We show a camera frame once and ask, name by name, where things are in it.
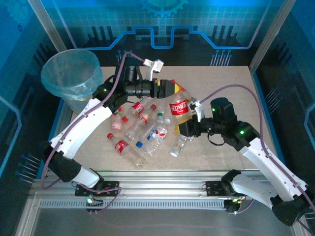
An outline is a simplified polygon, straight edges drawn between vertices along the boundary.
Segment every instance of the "trash bin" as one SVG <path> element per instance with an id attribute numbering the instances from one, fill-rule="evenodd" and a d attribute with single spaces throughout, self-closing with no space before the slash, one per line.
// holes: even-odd
<path id="1" fill-rule="evenodd" d="M 54 55 L 45 63 L 41 81 L 50 93 L 61 97 L 78 114 L 103 83 L 103 74 L 94 53 L 70 49 Z"/>

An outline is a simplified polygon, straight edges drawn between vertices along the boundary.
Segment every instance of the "metal floor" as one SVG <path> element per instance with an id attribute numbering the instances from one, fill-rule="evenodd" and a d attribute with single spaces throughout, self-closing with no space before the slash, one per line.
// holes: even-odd
<path id="1" fill-rule="evenodd" d="M 250 209 L 236 216 L 214 210 L 109 209 L 90 215 L 83 209 L 40 209 L 32 235 L 289 236 L 293 233 L 270 209 L 254 202 Z"/>

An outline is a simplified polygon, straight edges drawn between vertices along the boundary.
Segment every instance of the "blue bottle cap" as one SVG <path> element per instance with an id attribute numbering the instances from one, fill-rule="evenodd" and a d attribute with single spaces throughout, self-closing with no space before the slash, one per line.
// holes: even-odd
<path id="1" fill-rule="evenodd" d="M 138 148 L 141 148 L 141 147 L 142 147 L 142 145 L 143 145 L 143 143 L 142 143 L 142 142 L 140 142 L 140 141 L 138 141 L 138 142 L 136 143 L 136 146 L 137 146 Z"/>

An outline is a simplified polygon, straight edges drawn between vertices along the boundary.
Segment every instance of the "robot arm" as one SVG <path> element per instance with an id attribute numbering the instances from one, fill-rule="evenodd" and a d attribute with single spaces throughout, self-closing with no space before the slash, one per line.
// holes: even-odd
<path id="1" fill-rule="evenodd" d="M 145 60 L 145 65 L 149 66 L 150 80 L 137 79 L 139 72 L 139 62 L 134 58 L 127 58 L 123 67 L 123 72 L 119 77 L 118 85 L 111 97 L 93 112 L 86 115 L 91 108 L 100 104 L 113 87 L 113 82 L 105 81 L 93 93 L 93 97 L 77 118 L 64 129 L 59 135 L 54 137 L 44 146 L 44 161 L 46 161 L 55 147 L 58 146 L 53 158 L 49 163 L 49 168 L 64 182 L 75 181 L 88 188 L 100 190 L 103 179 L 97 172 L 90 168 L 81 166 L 73 160 L 77 150 L 89 135 L 121 105 L 127 102 L 129 96 L 150 96 L 153 98 L 165 98 L 174 94 L 175 84 L 168 80 L 152 81 L 153 72 L 160 71 L 163 62 L 160 60 Z M 69 130 L 65 139 L 62 136 Z"/>
<path id="2" fill-rule="evenodd" d="M 242 193 L 258 200 L 272 209 L 273 213 L 286 225 L 292 226 L 309 208 L 309 203 L 301 194 L 300 187 L 314 200 L 314 187 L 294 175 L 266 146 L 269 155 L 263 150 L 260 134 L 247 122 L 237 120 L 232 103 L 226 98 L 217 98 L 211 102 L 213 118 L 205 118 L 198 101 L 190 104 L 190 109 L 197 114 L 179 125 L 182 135 L 199 137 L 221 134 L 224 142 L 243 154 L 268 178 L 272 186 L 250 179 L 241 172 L 233 170 L 222 178 L 225 188 Z M 297 183 L 284 174 L 290 175 Z"/>

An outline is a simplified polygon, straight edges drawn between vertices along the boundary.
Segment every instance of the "work surface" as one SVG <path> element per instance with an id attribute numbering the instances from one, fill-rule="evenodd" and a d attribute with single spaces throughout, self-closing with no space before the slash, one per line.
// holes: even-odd
<path id="1" fill-rule="evenodd" d="M 114 74 L 114 67 L 103 67 L 104 79 Z M 145 76 L 147 68 L 142 67 L 141 72 Z M 158 79 L 175 79 L 180 85 L 195 98 L 203 99 L 215 90 L 230 84 L 242 84 L 255 91 L 249 69 L 246 66 L 165 66 L 159 74 L 154 75 Z M 239 120 L 250 123 L 259 131 L 259 114 L 256 102 L 252 95 L 243 88 L 228 88 L 209 99 L 205 104 L 205 113 L 211 117 L 210 101 L 216 97 L 226 97 L 233 103 L 235 114 Z M 126 111 L 131 104 L 125 104 Z M 167 108 L 165 118 L 170 118 Z M 135 170 L 123 157 L 119 156 L 109 140 L 107 134 L 111 132 L 111 119 L 104 121 L 81 145 L 75 160 L 86 167 L 97 171 L 104 170 Z M 265 143 L 274 152 L 274 147 L 264 121 Z M 220 135 L 211 137 L 216 143 L 221 143 Z M 216 147 L 209 143 L 207 135 L 203 134 L 192 142 L 186 143 L 184 150 L 178 157 L 169 154 L 175 142 L 175 133 L 170 130 L 163 144 L 158 148 L 153 157 L 145 157 L 147 163 L 144 170 L 229 170 L 229 169 L 257 169 L 247 158 L 239 154 L 234 148 L 225 144 Z M 131 146 L 139 151 L 134 142 Z"/>

